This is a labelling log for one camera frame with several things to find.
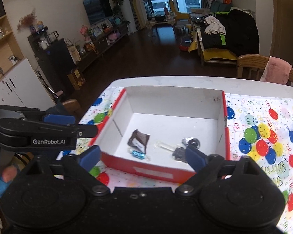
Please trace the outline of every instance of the pink towel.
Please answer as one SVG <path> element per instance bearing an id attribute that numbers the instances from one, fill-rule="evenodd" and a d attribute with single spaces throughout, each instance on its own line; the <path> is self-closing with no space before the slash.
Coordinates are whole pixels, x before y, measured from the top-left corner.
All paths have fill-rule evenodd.
<path id="1" fill-rule="evenodd" d="M 289 79 L 291 68 L 292 66 L 288 62 L 271 56 L 260 80 L 285 85 Z"/>

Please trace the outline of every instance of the television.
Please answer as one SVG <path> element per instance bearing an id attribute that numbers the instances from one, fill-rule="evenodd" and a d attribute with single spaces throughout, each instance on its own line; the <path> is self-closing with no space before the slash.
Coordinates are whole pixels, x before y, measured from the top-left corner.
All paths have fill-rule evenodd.
<path id="1" fill-rule="evenodd" d="M 83 3 L 90 25 L 113 15 L 109 0 L 84 0 Z"/>

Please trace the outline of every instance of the black blanket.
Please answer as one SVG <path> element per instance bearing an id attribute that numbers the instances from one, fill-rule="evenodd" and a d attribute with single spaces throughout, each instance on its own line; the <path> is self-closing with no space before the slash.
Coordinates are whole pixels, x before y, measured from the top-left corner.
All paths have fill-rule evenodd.
<path id="1" fill-rule="evenodd" d="M 227 15 L 217 15 L 216 18 L 226 29 L 226 45 L 223 45 L 220 34 L 206 34 L 208 25 L 201 24 L 201 34 L 204 48 L 229 49 L 236 56 L 244 54 L 259 54 L 259 36 L 256 22 L 252 16 L 232 10 Z"/>

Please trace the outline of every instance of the wooden door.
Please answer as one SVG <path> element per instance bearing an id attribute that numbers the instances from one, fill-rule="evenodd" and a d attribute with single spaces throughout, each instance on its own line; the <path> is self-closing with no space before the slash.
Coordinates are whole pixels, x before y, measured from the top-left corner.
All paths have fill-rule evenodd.
<path id="1" fill-rule="evenodd" d="M 293 66 L 293 0 L 273 2 L 274 23 L 270 55 L 281 58 Z"/>
<path id="2" fill-rule="evenodd" d="M 27 59 L 15 65 L 5 78 L 26 107 L 45 111 L 55 105 Z"/>
<path id="3" fill-rule="evenodd" d="M 0 105 L 25 107 L 5 78 L 0 81 Z"/>

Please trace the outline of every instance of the metal bolt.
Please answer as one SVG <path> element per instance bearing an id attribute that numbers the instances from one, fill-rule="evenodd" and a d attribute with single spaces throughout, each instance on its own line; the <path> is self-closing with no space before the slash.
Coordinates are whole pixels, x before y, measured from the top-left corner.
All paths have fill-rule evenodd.
<path id="1" fill-rule="evenodd" d="M 191 193 L 194 191 L 193 186 L 190 185 L 181 185 L 180 187 L 178 187 L 178 189 L 182 193 Z"/>
<path id="2" fill-rule="evenodd" d="M 131 194 L 129 197 L 132 198 L 132 199 L 138 199 L 139 198 L 139 196 L 136 195 L 136 194 Z"/>
<path id="3" fill-rule="evenodd" d="M 98 186 L 93 187 L 92 191 L 94 193 L 96 193 L 96 194 L 103 194 L 103 193 L 106 193 L 108 191 L 108 187 L 98 185 Z"/>

